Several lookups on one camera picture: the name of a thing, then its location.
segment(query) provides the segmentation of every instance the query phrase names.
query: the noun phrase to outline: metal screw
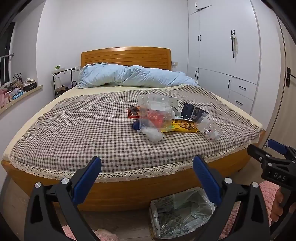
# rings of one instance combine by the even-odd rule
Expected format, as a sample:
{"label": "metal screw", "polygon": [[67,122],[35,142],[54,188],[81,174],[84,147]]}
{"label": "metal screw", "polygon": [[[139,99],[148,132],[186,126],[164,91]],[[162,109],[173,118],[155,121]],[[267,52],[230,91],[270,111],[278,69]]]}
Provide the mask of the metal screw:
{"label": "metal screw", "polygon": [[231,184],[232,183],[232,179],[227,177],[224,179],[224,182],[226,182],[227,184]]}
{"label": "metal screw", "polygon": [[41,183],[35,183],[35,187],[36,187],[36,188],[41,187]]}
{"label": "metal screw", "polygon": [[62,184],[68,184],[69,183],[69,178],[64,178],[62,179]]}
{"label": "metal screw", "polygon": [[257,182],[253,182],[252,185],[253,185],[253,187],[255,187],[255,188],[259,187],[259,184],[258,184]]}

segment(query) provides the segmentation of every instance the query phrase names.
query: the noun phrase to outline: finger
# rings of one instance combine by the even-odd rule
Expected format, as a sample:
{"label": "finger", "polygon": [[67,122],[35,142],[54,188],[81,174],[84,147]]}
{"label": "finger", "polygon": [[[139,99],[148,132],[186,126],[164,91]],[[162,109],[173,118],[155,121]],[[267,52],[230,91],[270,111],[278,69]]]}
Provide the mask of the finger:
{"label": "finger", "polygon": [[279,202],[275,199],[272,204],[272,213],[281,216],[284,210],[280,207]]}
{"label": "finger", "polygon": [[278,203],[281,203],[284,199],[284,196],[281,192],[281,188],[279,188],[276,192],[276,195],[275,195],[275,199],[278,201]]}
{"label": "finger", "polygon": [[276,215],[275,213],[270,214],[270,218],[272,221],[277,222],[279,220],[279,216]]}
{"label": "finger", "polygon": [[296,202],[290,206],[289,213],[294,213],[295,210],[296,210]]}

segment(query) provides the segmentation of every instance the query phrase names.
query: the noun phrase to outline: white wardrobe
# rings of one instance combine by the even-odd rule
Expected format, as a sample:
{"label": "white wardrobe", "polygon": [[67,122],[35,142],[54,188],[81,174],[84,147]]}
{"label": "white wardrobe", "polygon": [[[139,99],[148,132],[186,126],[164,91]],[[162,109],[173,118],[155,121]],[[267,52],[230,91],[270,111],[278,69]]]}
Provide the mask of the white wardrobe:
{"label": "white wardrobe", "polygon": [[[187,75],[250,113],[259,75],[260,46],[250,0],[188,0]],[[231,31],[237,40],[232,51]]]}

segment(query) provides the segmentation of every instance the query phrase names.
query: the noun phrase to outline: pink fluffy fabric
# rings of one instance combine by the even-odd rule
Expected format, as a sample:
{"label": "pink fluffy fabric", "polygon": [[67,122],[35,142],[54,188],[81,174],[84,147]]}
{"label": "pink fluffy fabric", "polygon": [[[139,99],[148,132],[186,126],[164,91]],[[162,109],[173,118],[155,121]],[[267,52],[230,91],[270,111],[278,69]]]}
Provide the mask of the pink fluffy fabric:
{"label": "pink fluffy fabric", "polygon": [[[69,226],[63,226],[63,230],[69,238],[76,240]],[[119,239],[116,235],[111,234],[110,232],[104,229],[99,229],[97,231],[94,231],[94,233],[100,239],[100,241],[123,241]]]}
{"label": "pink fluffy fabric", "polygon": [[[274,196],[277,192],[277,190],[279,189],[279,186],[276,184],[273,184],[271,182],[268,181],[264,181],[262,183],[260,183],[260,189],[262,191],[263,197],[264,197],[264,201],[265,201],[265,205],[266,205],[266,209],[267,209],[267,213],[268,213],[268,218],[269,218],[269,225],[271,224],[271,219],[270,219],[270,213],[271,213],[271,209],[272,209],[272,203],[274,201]],[[223,239],[225,237],[228,236],[234,220],[237,216],[237,212],[239,210],[239,205],[237,205],[236,207],[233,208],[229,219],[225,225],[225,228],[220,236],[220,239]]]}

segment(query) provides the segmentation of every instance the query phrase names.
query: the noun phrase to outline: black box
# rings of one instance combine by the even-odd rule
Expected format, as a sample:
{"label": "black box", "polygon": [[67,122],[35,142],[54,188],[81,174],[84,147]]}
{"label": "black box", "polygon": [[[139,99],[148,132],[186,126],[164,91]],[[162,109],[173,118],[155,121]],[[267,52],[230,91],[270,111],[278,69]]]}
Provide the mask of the black box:
{"label": "black box", "polygon": [[33,82],[33,83],[26,84],[26,86],[23,88],[23,91],[28,92],[28,91],[30,91],[32,89],[35,89],[35,88],[37,88],[37,82],[36,81]]}
{"label": "black box", "polygon": [[202,115],[208,114],[209,113],[207,111],[188,103],[184,104],[181,112],[181,116],[194,122],[199,122],[199,119]]}

